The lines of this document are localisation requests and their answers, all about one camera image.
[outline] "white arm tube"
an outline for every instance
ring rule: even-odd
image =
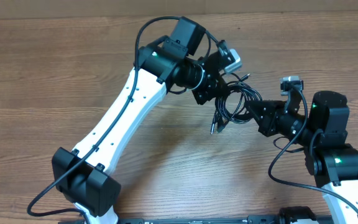
[[[341,181],[341,186],[337,187],[329,183],[322,188],[339,194],[358,208],[358,180]],[[328,194],[323,194],[323,198],[327,202],[335,224],[358,224],[356,212],[345,202]]]
[[[129,93],[134,84],[135,70],[129,74],[127,83],[110,109],[107,110],[101,121],[94,127],[94,129],[77,145],[74,149],[79,150],[78,157],[82,158],[90,151],[92,146],[100,139],[104,132],[108,129],[110,124],[114,121],[121,108],[128,99]],[[125,112],[122,114],[115,127],[106,136],[104,141],[99,145],[99,149],[92,153],[86,160],[92,166],[97,166],[99,163],[104,165],[104,172],[110,175],[116,169],[118,159],[129,142],[132,135],[135,133],[139,124],[146,117],[147,113],[167,94],[165,83],[158,83],[157,77],[143,69],[139,70],[136,91],[132,97],[133,102],[129,103]],[[89,221],[88,224],[116,224],[118,217],[111,207],[102,217],[93,217],[89,211],[78,203],[75,206],[86,212]]]

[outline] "robotic arm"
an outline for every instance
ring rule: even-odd
[[[163,36],[138,49],[141,32],[161,19],[178,20],[171,36]],[[207,54],[199,60],[190,59],[188,56],[194,55],[204,34],[209,41]],[[210,55],[211,39],[218,51]],[[234,49],[229,49],[224,40],[217,41],[194,21],[185,17],[160,17],[148,22],[137,37],[134,69],[120,95],[96,127],[71,152],[63,148],[57,150],[52,158],[55,182],[30,203],[27,212],[33,216],[80,212],[88,224],[116,224],[118,217],[112,206],[121,186],[109,175],[114,172],[124,148],[147,113],[168,92],[178,94],[171,91],[173,85],[185,88],[179,93],[191,90],[199,105],[213,98],[227,98],[233,91],[240,92],[237,86],[230,88],[222,74],[232,73],[241,66]],[[350,208],[332,194],[323,194],[335,224],[358,223],[358,216],[352,209],[358,209],[358,152],[345,144],[349,116],[346,97],[331,91],[316,93],[307,118],[298,114],[299,104],[304,99],[301,93],[303,81],[297,77],[285,78],[281,89],[282,94],[288,95],[288,101],[259,101],[261,97],[257,94],[259,97],[250,97],[252,101],[247,101],[243,109],[238,106],[238,113],[222,114],[217,109],[212,132],[215,123],[221,131],[232,118],[245,122],[254,118],[263,135],[280,133],[301,144],[306,167],[316,180],[317,187],[314,188],[335,192],[353,205]],[[244,108],[247,112],[239,114]],[[229,118],[226,124],[223,118]],[[32,206],[54,186],[78,210],[32,212]],[[287,220],[294,216],[299,217],[290,215],[285,222],[279,220],[276,223],[289,223]]]

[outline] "bundle of black cable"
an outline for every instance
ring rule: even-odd
[[[246,122],[250,121],[252,119],[252,115],[246,109],[246,101],[262,101],[262,97],[258,91],[244,83],[250,74],[245,75],[242,78],[240,78],[235,73],[232,73],[231,75],[235,76],[237,80],[227,83],[230,94],[220,96],[215,99],[216,110],[212,120],[211,134],[214,131],[214,126],[216,123],[218,124],[217,131],[220,133],[230,121],[236,124],[245,124]],[[240,93],[241,97],[234,112],[230,113],[226,108],[226,101],[232,93]]]

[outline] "tabletop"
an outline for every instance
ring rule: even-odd
[[[243,61],[240,75],[263,99],[280,96],[279,78],[299,75],[313,94],[345,94],[351,110],[347,142],[358,150],[358,11],[189,16]],[[56,223],[76,214],[34,218],[27,204],[53,181],[51,158],[72,149],[121,92],[134,60],[139,28],[151,17],[0,21],[0,223]],[[152,24],[140,45],[170,34],[175,22]],[[203,55],[206,41],[197,52]],[[210,135],[214,102],[168,94],[127,145],[114,179],[122,184],[120,217],[204,218],[276,214],[279,208],[329,210],[318,192],[272,181],[279,152],[254,121]],[[284,154],[273,174],[314,185],[303,153]],[[72,207],[53,189],[36,206]]]

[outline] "wooden surface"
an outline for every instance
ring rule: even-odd
[[[278,80],[300,75],[314,92],[347,95],[347,141],[358,149],[358,12],[190,16],[226,39],[265,99],[282,99]],[[96,125],[132,68],[135,35],[151,17],[0,21],[0,223],[56,223],[74,214],[34,218],[26,206],[53,180],[51,158]],[[142,45],[170,34],[174,22],[151,25]],[[198,54],[204,54],[205,40]],[[277,184],[267,169],[274,138],[254,121],[211,136],[214,104],[192,94],[167,95],[146,117],[113,177],[122,184],[121,217],[240,217],[307,205],[328,208],[321,194]],[[285,154],[273,174],[314,184],[304,155]],[[53,189],[36,211],[71,207]]]
[[[0,19],[358,10],[358,0],[0,0]]]

